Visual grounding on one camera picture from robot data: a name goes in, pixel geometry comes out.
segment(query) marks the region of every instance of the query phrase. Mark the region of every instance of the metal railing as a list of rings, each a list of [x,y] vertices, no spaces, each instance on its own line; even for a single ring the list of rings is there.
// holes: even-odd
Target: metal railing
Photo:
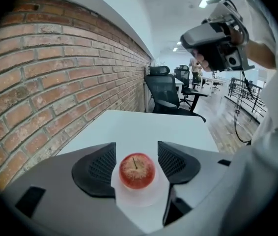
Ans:
[[[248,91],[245,82],[233,77],[228,87],[228,96],[230,98],[235,97],[237,99],[243,98],[242,103],[251,108],[253,117],[255,117],[254,114],[256,115],[257,113],[264,117],[264,114],[267,112],[267,108],[259,97],[263,88],[253,83],[250,83],[249,87],[252,96]]]

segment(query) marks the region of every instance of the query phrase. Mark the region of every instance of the apple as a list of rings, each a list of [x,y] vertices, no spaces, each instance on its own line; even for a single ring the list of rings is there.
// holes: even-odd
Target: apple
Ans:
[[[143,153],[130,154],[119,165],[119,177],[131,189],[147,187],[154,179],[155,165]]]

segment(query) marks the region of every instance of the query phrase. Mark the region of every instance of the apple stem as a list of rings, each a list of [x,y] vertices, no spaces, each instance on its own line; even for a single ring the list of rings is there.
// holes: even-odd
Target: apple stem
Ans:
[[[135,167],[136,167],[136,170],[138,169],[138,167],[137,167],[137,165],[136,165],[136,163],[135,163],[135,160],[134,160],[134,158],[133,158],[133,161],[134,161],[134,164],[135,164]]]

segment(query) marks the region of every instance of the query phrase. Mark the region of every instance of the hand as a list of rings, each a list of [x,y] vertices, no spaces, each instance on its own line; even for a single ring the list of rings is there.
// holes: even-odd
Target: hand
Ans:
[[[233,43],[235,45],[240,45],[244,41],[243,35],[239,31],[237,31],[231,27],[229,28],[229,30],[230,30],[230,35],[231,35],[231,43]],[[208,63],[208,61],[206,61],[204,59],[203,55],[198,53],[197,50],[195,50],[193,52],[193,55],[196,58],[196,60],[201,64],[201,66],[203,67],[203,70],[205,70],[206,72],[211,71],[211,69],[209,67],[209,63]]]

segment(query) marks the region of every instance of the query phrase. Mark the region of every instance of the black office chair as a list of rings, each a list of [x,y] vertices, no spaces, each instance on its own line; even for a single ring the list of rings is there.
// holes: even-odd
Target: black office chair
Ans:
[[[198,92],[196,89],[191,89],[189,88],[189,68],[186,65],[181,65],[177,71],[176,71],[176,78],[178,80],[180,80],[181,82],[183,82],[183,87],[182,87],[182,94],[184,96],[183,99],[180,99],[180,103],[181,102],[185,102],[189,105],[190,110],[194,111],[195,106],[198,102],[198,99],[200,96],[205,96],[207,97],[207,94],[204,93],[200,93]],[[194,100],[188,100],[188,96],[194,95]]]
[[[169,74],[169,68],[167,66],[150,67],[150,75],[146,75],[144,80],[152,93],[155,103],[153,113],[197,116],[206,122],[204,117],[193,113],[197,100],[194,100],[190,111],[179,108],[180,102],[176,90],[175,78]]]
[[[220,90],[217,86],[218,85],[221,85],[221,83],[220,82],[213,82],[213,89],[217,89],[217,90]]]

